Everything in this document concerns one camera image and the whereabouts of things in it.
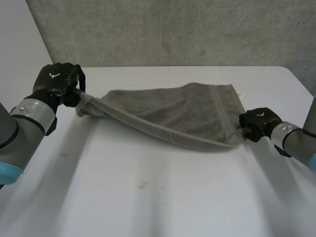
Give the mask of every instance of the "cloth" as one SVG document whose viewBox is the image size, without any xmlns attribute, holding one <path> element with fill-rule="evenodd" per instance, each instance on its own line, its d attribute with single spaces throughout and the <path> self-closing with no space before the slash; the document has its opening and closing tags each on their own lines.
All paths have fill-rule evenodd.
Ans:
<svg viewBox="0 0 316 237">
<path fill-rule="evenodd" d="M 77 93 L 79 117 L 115 118 L 179 146 L 221 151 L 245 140 L 238 117 L 245 110 L 232 85 L 194 82 L 177 88 L 111 90 L 101 99 Z"/>
</svg>

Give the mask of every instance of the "table surface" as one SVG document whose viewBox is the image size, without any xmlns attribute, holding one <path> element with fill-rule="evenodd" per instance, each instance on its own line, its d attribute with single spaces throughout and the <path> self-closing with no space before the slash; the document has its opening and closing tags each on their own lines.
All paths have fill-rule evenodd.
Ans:
<svg viewBox="0 0 316 237">
<path fill-rule="evenodd" d="M 86 92 L 232 84 L 246 110 L 302 126 L 313 100 L 282 67 L 84 68 Z M 3 237 L 313 236 L 316 175 L 270 141 L 191 151 L 60 107 L 19 181 L 0 193 Z"/>
</svg>

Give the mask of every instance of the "gray robot arm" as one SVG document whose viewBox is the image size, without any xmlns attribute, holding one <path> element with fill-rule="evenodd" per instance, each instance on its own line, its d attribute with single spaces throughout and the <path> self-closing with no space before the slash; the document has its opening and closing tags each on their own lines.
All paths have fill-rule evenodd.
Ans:
<svg viewBox="0 0 316 237">
<path fill-rule="evenodd" d="M 77 83 L 85 91 L 85 75 L 79 65 L 43 67 L 26 97 L 11 113 L 0 103 L 0 188 L 15 183 L 40 145 L 56 128 L 59 105 L 75 107 L 80 98 Z"/>
<path fill-rule="evenodd" d="M 303 128 L 283 122 L 268 108 L 247 111 L 239 116 L 239 123 L 248 128 L 248 138 L 253 142 L 267 136 L 281 155 L 294 157 L 316 171 L 316 97 Z"/>
</svg>

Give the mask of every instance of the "concrete wall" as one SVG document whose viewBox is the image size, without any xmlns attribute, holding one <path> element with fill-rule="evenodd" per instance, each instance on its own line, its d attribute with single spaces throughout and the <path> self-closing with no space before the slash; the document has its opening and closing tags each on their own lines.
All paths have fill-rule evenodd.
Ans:
<svg viewBox="0 0 316 237">
<path fill-rule="evenodd" d="M 315 0 L 27 0 L 53 62 L 275 65 L 316 93 Z"/>
</svg>

